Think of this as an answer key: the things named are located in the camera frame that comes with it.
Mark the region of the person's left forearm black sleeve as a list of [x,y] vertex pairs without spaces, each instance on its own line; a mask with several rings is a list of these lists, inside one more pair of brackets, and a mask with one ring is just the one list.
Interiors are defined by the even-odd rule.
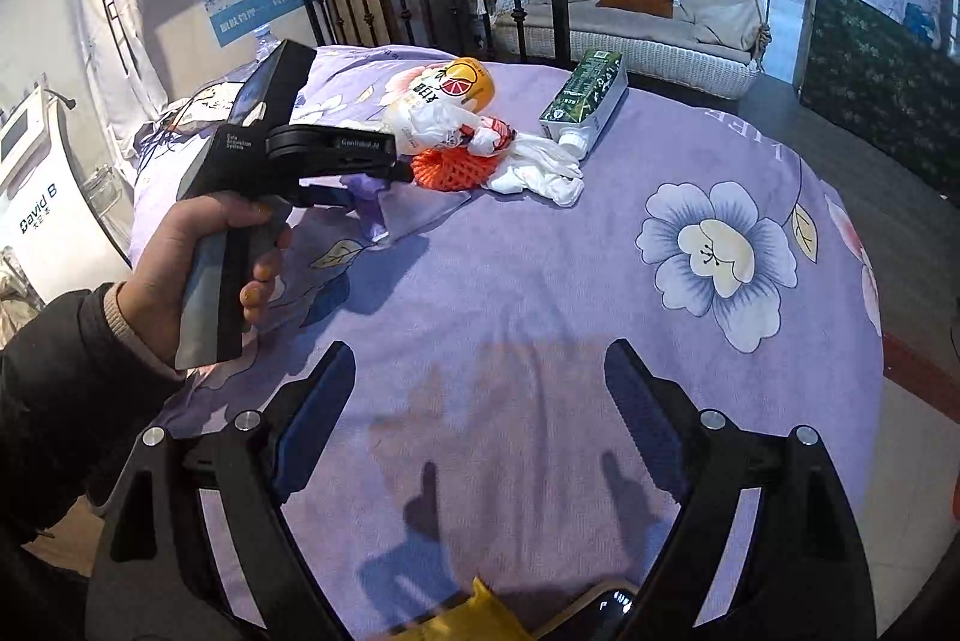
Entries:
[[2,348],[2,545],[32,542],[80,496],[101,504],[184,377],[119,308],[119,284],[53,300]]

